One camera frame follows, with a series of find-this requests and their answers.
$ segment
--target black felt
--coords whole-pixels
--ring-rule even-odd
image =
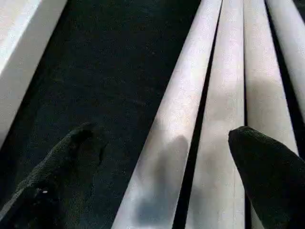
[[[1,150],[6,202],[70,130],[110,142],[81,228],[110,228],[199,0],[69,0]]]

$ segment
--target white dowel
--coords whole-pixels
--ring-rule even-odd
[[[244,44],[248,125],[297,152],[264,0],[244,0]]]
[[[186,229],[244,229],[244,188],[228,133],[244,125],[243,0],[224,0]]]
[[[292,0],[267,0],[267,4],[305,120],[305,25]]]
[[[112,229],[172,228],[220,5],[199,5]]]
[[[0,6],[0,147],[66,1],[11,0]]]

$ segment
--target black glove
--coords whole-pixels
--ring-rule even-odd
[[[0,228],[75,228],[106,144],[93,124],[71,131],[18,185],[0,212]]]
[[[282,143],[246,126],[230,131],[229,146],[263,226],[305,228],[305,162]]]

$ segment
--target white panel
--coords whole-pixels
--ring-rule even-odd
[[[244,229],[228,133],[244,125],[243,0],[223,0],[186,229]]]
[[[0,146],[66,0],[4,1],[0,9]]]
[[[171,229],[221,0],[203,0],[112,229]]]
[[[305,120],[305,25],[292,0],[267,0],[267,3]]]
[[[264,0],[244,0],[244,43],[248,125],[297,152]]]

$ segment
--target dark fabric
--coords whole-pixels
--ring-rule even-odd
[[[24,228],[29,229],[74,229],[79,224],[86,202],[91,197],[93,176],[98,169],[102,170],[99,165],[106,145],[107,139],[102,130],[94,124],[83,124],[71,131],[18,185],[14,194],[18,196],[21,191],[28,190],[27,192],[31,193],[31,190],[46,190],[46,194],[51,195],[33,200],[25,197],[24,201],[29,203],[21,205],[15,214],[17,216],[10,222],[14,225],[28,222],[31,226],[24,223]],[[49,212],[49,209],[43,209],[44,205],[40,208],[36,205],[48,199],[52,199],[56,204],[54,212],[47,215],[47,218],[52,220],[44,222],[39,219],[41,223],[38,226],[36,221],[40,215],[39,211]],[[29,211],[32,213],[28,216],[29,219],[25,220],[24,215]]]
[[[282,143],[245,126],[230,131],[229,145],[264,227],[305,228],[305,162]]]
[[[199,0],[69,0],[0,152],[2,205],[70,130],[109,144],[80,228],[111,227]]]

